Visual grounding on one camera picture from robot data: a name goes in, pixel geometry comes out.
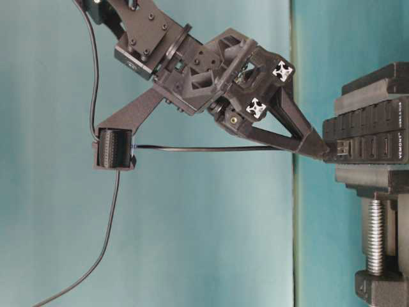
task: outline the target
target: screw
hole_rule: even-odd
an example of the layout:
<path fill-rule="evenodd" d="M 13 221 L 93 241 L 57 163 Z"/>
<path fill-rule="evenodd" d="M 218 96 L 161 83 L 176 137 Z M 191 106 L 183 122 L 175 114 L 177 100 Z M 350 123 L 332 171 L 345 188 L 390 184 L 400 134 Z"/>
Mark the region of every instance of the screw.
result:
<path fill-rule="evenodd" d="M 373 276 L 382 276 L 385 259 L 384 212 L 380 200 L 369 202 L 367 271 Z"/>

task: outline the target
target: black connector block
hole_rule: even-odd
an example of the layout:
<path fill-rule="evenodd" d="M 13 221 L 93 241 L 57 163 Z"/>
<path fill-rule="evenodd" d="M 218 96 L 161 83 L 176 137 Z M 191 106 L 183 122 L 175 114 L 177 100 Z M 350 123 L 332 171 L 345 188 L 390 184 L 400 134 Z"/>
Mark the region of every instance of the black connector block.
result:
<path fill-rule="evenodd" d="M 409 98 L 380 102 L 326 120 L 326 162 L 406 164 L 409 162 Z"/>
<path fill-rule="evenodd" d="M 409 63 L 387 65 L 343 86 L 337 117 L 323 123 L 325 162 L 409 163 Z"/>

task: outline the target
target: blue background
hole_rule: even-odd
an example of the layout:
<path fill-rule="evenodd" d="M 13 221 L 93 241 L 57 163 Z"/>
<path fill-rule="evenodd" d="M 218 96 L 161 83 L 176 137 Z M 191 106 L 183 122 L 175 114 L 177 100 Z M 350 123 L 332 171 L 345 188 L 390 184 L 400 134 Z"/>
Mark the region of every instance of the blue background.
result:
<path fill-rule="evenodd" d="M 0 10 L 0 305 L 31 306 L 100 252 L 114 174 L 92 170 L 93 70 L 71 1 L 3 1 Z M 228 27 L 289 57 L 287 1 L 157 1 L 202 42 Z M 149 86 L 96 28 L 96 123 Z M 278 129 L 272 123 L 270 128 Z M 248 145 L 204 113 L 161 105 L 139 143 Z M 50 306 L 292 306 L 291 155 L 138 152 L 124 173 L 101 266 Z"/>
<path fill-rule="evenodd" d="M 341 86 L 393 61 L 409 61 L 409 2 L 292 0 L 297 101 L 321 132 Z M 335 167 L 296 158 L 298 306 L 366 306 L 354 293 L 365 268 L 360 200 Z"/>

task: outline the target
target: threaded rod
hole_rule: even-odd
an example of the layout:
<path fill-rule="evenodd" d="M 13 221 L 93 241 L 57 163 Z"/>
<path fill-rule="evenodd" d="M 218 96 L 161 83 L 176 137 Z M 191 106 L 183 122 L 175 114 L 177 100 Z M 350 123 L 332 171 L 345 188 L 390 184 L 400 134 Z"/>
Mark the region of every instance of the threaded rod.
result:
<path fill-rule="evenodd" d="M 367 271 L 381 276 L 385 261 L 384 209 L 380 200 L 369 202 Z"/>

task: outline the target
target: black plastic part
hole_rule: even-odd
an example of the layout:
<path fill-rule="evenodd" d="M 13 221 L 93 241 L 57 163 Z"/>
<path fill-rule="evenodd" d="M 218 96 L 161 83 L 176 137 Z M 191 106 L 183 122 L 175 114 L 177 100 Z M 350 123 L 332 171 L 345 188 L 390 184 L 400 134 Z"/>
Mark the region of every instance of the black plastic part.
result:
<path fill-rule="evenodd" d="M 395 62 L 343 86 L 343 95 L 364 88 L 382 79 L 388 79 L 391 94 L 409 92 L 409 63 Z"/>
<path fill-rule="evenodd" d="M 409 162 L 409 98 L 380 102 L 326 120 L 325 162 L 406 164 Z"/>
<path fill-rule="evenodd" d="M 106 169 L 129 168 L 132 131 L 102 129 L 99 136 L 98 166 Z"/>
<path fill-rule="evenodd" d="M 407 307 L 407 279 L 400 274 L 388 273 L 382 277 L 359 271 L 355 275 L 355 293 L 371 306 Z"/>

